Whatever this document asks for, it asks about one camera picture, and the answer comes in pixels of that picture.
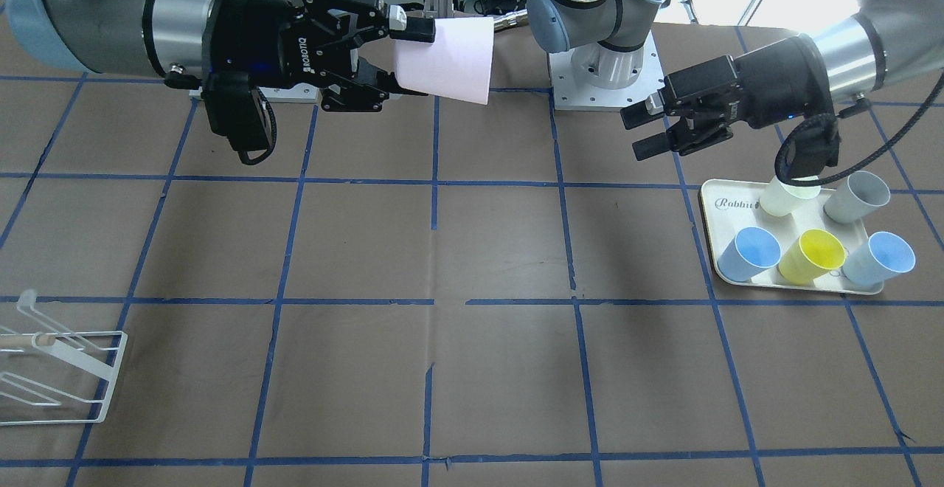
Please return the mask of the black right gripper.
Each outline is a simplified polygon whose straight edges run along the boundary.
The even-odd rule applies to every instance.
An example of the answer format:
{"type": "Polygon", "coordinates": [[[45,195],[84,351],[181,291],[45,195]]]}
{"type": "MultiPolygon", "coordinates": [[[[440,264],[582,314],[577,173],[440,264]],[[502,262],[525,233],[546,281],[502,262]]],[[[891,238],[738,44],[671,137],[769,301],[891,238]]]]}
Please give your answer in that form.
{"type": "Polygon", "coordinates": [[[401,86],[357,49],[386,36],[433,44],[437,21],[384,0],[216,0],[208,34],[206,103],[253,103],[262,87],[309,84],[322,90],[328,111],[380,111],[391,94],[428,93],[401,86]]]}

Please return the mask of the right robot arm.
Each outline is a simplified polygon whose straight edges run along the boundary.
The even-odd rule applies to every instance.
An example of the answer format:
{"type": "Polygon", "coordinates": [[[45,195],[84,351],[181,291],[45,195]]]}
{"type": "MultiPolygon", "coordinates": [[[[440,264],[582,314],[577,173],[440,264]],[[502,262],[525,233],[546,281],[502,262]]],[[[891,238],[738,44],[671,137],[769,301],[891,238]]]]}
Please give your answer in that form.
{"type": "Polygon", "coordinates": [[[434,20],[385,0],[6,0],[13,35],[50,66],[198,90],[216,120],[255,120],[263,89],[307,84],[334,111],[405,94],[358,56],[384,38],[432,44],[434,20]]]}

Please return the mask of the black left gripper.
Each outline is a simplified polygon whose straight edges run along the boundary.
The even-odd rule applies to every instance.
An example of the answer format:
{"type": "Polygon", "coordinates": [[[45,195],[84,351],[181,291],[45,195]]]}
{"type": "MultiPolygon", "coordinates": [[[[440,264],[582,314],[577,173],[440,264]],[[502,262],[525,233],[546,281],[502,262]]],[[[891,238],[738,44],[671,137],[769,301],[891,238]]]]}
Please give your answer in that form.
{"type": "Polygon", "coordinates": [[[637,161],[665,152],[685,156],[704,150],[731,138],[735,122],[765,128],[796,116],[835,111],[822,53],[806,35],[669,74],[660,96],[620,110],[627,131],[664,115],[678,117],[664,133],[633,143],[637,161]]]}

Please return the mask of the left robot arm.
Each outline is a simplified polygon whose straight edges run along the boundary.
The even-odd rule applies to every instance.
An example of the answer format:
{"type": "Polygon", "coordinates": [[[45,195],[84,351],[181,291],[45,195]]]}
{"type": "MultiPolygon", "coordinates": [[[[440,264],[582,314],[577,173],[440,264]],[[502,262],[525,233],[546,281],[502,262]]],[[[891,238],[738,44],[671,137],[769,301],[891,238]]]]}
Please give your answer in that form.
{"type": "MultiPolygon", "coordinates": [[[[570,53],[590,86],[634,83],[664,0],[527,0],[530,30],[549,54],[570,53]]],[[[637,159],[681,156],[752,128],[837,113],[836,104],[942,67],[942,0],[857,0],[849,18],[738,58],[725,55],[665,76],[664,86],[621,111],[630,130],[674,116],[664,133],[634,144],[637,159]]]]}

